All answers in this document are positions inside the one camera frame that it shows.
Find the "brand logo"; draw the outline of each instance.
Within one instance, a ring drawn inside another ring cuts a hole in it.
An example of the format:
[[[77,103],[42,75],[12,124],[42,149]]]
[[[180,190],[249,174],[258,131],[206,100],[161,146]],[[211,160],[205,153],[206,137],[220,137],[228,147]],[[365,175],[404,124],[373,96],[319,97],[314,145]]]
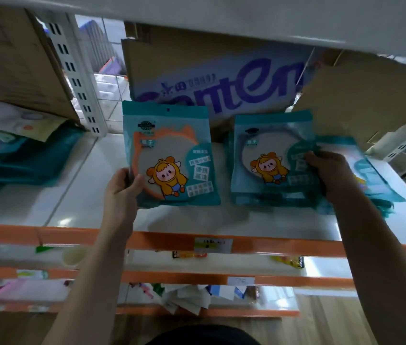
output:
[[[155,125],[150,121],[142,121],[141,123],[137,124],[137,127],[141,128],[143,131],[150,131],[155,127]]]
[[[271,59],[258,58],[243,66],[233,81],[230,81],[230,79],[226,77],[220,79],[217,85],[193,91],[192,97],[179,95],[171,99],[165,99],[164,101],[160,100],[160,103],[205,106],[207,105],[206,102],[210,102],[216,114],[221,113],[223,107],[227,110],[237,110],[244,102],[251,104],[260,103],[274,94],[277,94],[278,97],[286,96],[288,93],[291,94],[292,92],[287,91],[288,76],[290,73],[294,73],[294,84],[300,87],[303,85],[303,69],[304,63],[298,62],[279,67],[273,75],[270,75]],[[258,76],[252,81],[252,72],[254,71],[258,71]],[[252,83],[246,86],[245,80],[248,75],[249,81]],[[269,87],[266,90],[262,88],[263,93],[256,94],[256,91],[260,90],[264,83],[268,83],[269,80],[271,80]],[[162,85],[162,88],[165,89],[166,93],[170,92],[170,86],[167,84]],[[233,89],[236,92],[235,98],[232,94]],[[220,93],[222,93],[223,106],[219,96]],[[147,102],[157,100],[160,96],[162,96],[162,94],[159,92],[144,92],[137,97],[136,101]]]

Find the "floor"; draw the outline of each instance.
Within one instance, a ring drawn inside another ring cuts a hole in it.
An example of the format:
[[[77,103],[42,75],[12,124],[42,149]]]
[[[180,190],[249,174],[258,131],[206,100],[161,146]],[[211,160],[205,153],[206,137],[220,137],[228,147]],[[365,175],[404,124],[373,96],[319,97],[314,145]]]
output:
[[[120,315],[113,345],[142,345],[158,334],[185,324],[238,327],[263,345],[376,345],[357,298],[298,295],[300,317],[284,319],[181,318]],[[0,345],[40,344],[56,315],[0,312]]]

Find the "hand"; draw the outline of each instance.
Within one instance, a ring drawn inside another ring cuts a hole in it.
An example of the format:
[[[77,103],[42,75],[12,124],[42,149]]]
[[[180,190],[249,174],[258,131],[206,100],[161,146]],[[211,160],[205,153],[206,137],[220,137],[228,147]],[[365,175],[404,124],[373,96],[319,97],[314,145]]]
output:
[[[349,192],[361,192],[353,171],[345,157],[329,151],[319,151],[317,155],[309,151],[305,154],[308,164],[318,169],[318,176],[326,186],[326,198],[331,203]]]
[[[137,215],[136,197],[144,188],[145,177],[139,174],[129,185],[128,173],[128,168],[120,168],[107,184],[101,228],[112,232],[126,230],[130,237]]]

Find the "dark fabric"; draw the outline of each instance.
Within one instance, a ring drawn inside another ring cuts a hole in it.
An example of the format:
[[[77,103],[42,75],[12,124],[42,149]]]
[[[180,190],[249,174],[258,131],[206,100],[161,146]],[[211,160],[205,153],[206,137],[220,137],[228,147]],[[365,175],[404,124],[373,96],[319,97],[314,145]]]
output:
[[[160,334],[147,345],[260,345],[245,331],[222,325],[183,326]]]

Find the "person's left hand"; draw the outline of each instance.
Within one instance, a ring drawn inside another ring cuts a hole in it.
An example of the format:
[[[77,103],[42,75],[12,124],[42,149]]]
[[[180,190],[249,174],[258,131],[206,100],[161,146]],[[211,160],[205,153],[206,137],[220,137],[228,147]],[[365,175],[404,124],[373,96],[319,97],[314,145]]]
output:
[[[137,215],[136,197],[144,188],[145,177],[139,174],[129,185],[128,173],[128,168],[120,168],[107,184],[101,229],[113,232],[126,230],[130,237]]]

